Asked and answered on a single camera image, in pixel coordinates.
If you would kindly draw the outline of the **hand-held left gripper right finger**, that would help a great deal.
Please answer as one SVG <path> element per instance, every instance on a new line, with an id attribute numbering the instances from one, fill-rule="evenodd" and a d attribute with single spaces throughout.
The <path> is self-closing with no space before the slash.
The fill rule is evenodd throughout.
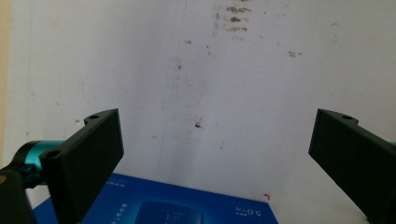
<path id="1" fill-rule="evenodd" d="M 308 154 L 366 215 L 396 224 L 396 146 L 348 115 L 320 109 Z"/>

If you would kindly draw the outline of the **blue cardboard box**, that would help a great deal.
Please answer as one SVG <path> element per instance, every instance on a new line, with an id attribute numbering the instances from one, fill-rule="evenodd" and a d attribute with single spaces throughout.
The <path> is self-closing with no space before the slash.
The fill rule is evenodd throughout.
<path id="1" fill-rule="evenodd" d="M 112 175 L 80 224 L 278 224 L 268 203 Z"/>

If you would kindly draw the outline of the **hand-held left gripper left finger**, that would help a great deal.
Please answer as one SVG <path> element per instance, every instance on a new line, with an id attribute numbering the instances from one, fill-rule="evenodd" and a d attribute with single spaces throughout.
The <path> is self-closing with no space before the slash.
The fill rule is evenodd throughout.
<path id="1" fill-rule="evenodd" d="M 78 224 L 123 157 L 120 116 L 110 109 L 39 156 L 59 224 Z"/>

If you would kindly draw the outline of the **white table mat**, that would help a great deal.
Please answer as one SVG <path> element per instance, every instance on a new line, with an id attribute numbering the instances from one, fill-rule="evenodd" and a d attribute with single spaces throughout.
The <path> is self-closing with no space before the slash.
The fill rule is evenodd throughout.
<path id="1" fill-rule="evenodd" d="M 0 166 L 110 108 L 121 174 L 368 224 L 308 149 L 321 108 L 396 141 L 396 0 L 0 0 Z"/>

